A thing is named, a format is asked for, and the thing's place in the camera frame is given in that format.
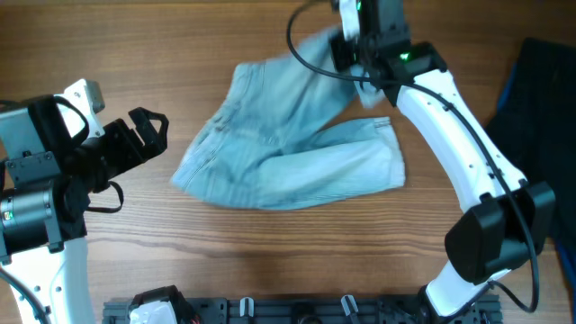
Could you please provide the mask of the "light blue denim shorts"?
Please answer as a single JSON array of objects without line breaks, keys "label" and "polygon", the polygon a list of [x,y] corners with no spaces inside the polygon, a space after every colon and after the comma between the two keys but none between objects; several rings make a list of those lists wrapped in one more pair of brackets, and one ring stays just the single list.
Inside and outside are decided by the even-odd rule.
[{"label": "light blue denim shorts", "polygon": [[337,122],[360,91],[330,75],[335,33],[310,36],[295,54],[239,64],[219,110],[184,153],[174,186],[206,203],[259,210],[403,186],[405,164],[389,118]]}]

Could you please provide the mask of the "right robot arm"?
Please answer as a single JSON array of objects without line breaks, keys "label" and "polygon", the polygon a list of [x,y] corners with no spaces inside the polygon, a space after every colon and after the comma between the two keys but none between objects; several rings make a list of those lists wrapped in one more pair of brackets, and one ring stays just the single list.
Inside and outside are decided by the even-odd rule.
[{"label": "right robot arm", "polygon": [[501,278],[535,266],[554,213],[554,192],[530,184],[493,144],[461,97],[435,47],[415,43],[400,1],[335,1],[341,32],[334,66],[359,66],[370,84],[406,116],[434,152],[463,215],[445,235],[447,264],[427,284],[417,315],[446,323],[472,307]]}]

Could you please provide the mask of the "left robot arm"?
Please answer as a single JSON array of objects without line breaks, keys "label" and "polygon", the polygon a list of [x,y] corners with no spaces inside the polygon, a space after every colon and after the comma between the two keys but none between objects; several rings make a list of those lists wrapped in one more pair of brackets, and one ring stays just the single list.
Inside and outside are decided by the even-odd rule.
[{"label": "left robot arm", "polygon": [[[77,113],[76,134],[63,109]],[[23,322],[94,322],[85,214],[120,208],[93,206],[89,196],[113,188],[122,199],[113,179],[167,149],[165,115],[139,107],[129,116],[132,128],[118,119],[91,132],[87,116],[60,95],[3,104],[1,175],[13,187],[1,190],[1,277]]]}]

